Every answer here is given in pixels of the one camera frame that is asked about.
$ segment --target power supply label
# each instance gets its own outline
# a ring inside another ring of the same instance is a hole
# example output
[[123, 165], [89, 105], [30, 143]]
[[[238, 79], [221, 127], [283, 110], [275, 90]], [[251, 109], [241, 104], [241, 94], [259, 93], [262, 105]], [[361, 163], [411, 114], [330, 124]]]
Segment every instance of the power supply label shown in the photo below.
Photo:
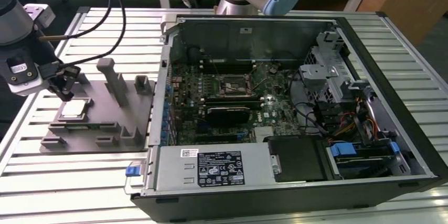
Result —
[[245, 185], [242, 152], [198, 153], [201, 187]]

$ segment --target motherboard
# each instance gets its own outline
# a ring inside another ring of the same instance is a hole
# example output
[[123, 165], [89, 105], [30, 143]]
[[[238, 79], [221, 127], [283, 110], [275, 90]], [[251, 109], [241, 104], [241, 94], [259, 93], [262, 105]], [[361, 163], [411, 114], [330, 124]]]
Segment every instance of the motherboard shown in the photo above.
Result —
[[253, 143], [301, 134], [281, 63], [173, 66], [177, 145]]

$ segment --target aluminum table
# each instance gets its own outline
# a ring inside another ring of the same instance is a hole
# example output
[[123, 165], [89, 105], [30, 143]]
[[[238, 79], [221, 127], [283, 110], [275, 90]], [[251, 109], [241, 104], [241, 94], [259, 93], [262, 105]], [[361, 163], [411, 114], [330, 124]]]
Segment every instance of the aluminum table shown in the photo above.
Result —
[[[67, 34], [93, 27], [105, 8], [81, 8]], [[138, 74], [158, 79], [162, 43], [161, 20], [166, 14], [213, 14], [209, 9], [130, 8], [129, 30], [113, 57], [126, 79]], [[122, 12], [114, 9], [99, 29], [61, 44], [66, 62], [106, 52], [122, 29]], [[413, 115], [448, 162], [448, 86], [389, 18], [377, 13], [293, 12], [294, 16], [345, 16], [370, 50]], [[91, 80], [103, 79], [97, 61], [82, 65]], [[354, 66], [363, 77], [361, 66]], [[125, 168], [146, 158], [146, 152], [121, 154], [43, 155], [47, 133], [62, 101], [49, 91], [29, 97], [0, 144], [2, 223], [151, 223], [125, 194]], [[143, 186], [134, 177], [134, 188]], [[447, 223], [448, 187], [395, 198], [377, 207], [299, 214], [197, 221], [198, 223]]]

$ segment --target blue latch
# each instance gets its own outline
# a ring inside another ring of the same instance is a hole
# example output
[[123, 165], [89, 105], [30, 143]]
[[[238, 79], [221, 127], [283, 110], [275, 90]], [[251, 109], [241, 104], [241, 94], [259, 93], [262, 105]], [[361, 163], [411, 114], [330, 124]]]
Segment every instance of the blue latch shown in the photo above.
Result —
[[391, 142], [390, 145], [391, 145], [394, 153], [395, 154], [401, 153], [401, 147], [399, 147], [398, 143], [397, 142]]
[[337, 143], [330, 147], [334, 157], [341, 155], [357, 155], [355, 146], [353, 143]]
[[129, 166], [126, 168], [127, 177], [138, 177], [141, 176], [141, 166]]

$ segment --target open computer tower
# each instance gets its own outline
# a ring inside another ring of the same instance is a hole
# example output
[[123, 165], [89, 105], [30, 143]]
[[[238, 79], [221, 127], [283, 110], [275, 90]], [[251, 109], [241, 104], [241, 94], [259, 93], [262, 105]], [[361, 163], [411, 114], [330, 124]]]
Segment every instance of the open computer tower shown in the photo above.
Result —
[[346, 18], [175, 15], [162, 39], [133, 195], [155, 221], [373, 207], [447, 182]]

